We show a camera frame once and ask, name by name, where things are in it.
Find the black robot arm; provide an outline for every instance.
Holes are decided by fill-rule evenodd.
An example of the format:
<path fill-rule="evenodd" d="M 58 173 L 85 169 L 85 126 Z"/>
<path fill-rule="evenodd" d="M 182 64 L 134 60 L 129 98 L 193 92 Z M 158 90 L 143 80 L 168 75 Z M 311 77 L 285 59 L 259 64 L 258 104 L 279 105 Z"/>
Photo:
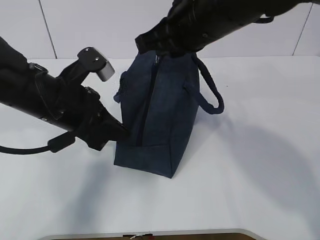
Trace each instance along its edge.
<path fill-rule="evenodd" d="M 75 137 L 100 151 L 108 141 L 123 140 L 129 132 L 100 102 L 99 94 L 82 86 L 89 73 L 108 80 L 114 69 L 95 48 L 87 47 L 78 60 L 58 77 L 27 59 L 0 37 L 0 103 L 67 130 L 45 147 L 15 149 L 0 146 L 0 152 L 28 155 L 56 153 L 75 142 Z"/>
<path fill-rule="evenodd" d="M 299 3 L 320 0 L 174 0 L 167 17 L 136 38 L 139 53 L 183 55 L 251 23 L 269 23 Z"/>

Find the bag zipper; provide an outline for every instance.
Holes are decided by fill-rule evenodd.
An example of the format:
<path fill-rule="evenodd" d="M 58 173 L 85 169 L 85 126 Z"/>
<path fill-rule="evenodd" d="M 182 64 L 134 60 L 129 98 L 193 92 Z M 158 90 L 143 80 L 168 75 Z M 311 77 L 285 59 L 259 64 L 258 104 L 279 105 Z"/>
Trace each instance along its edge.
<path fill-rule="evenodd" d="M 147 117 L 148 117 L 148 112 L 149 112 L 149 108 L 150 108 L 151 99 L 152 99 L 152 96 L 153 96 L 153 93 L 154 93 L 154 90 L 155 90 L 155 85 L 156 85 L 156 80 L 157 80 L 157 76 L 158 76 L 158 71 L 159 71 L 161 60 L 162 60 L 162 58 L 157 55 L 155 57 L 155 62 L 152 65 L 152 68 L 151 68 L 150 87 L 149 87 L 148 94 L 146 96 L 144 111 L 143 111 L 142 119 L 141 119 L 141 124 L 140 124 L 139 132 L 138 132 L 138 135 L 137 135 L 137 138 L 136 138 L 136 145 L 138 147 L 142 147 L 142 145 L 143 145 L 146 121 L 147 121 Z"/>

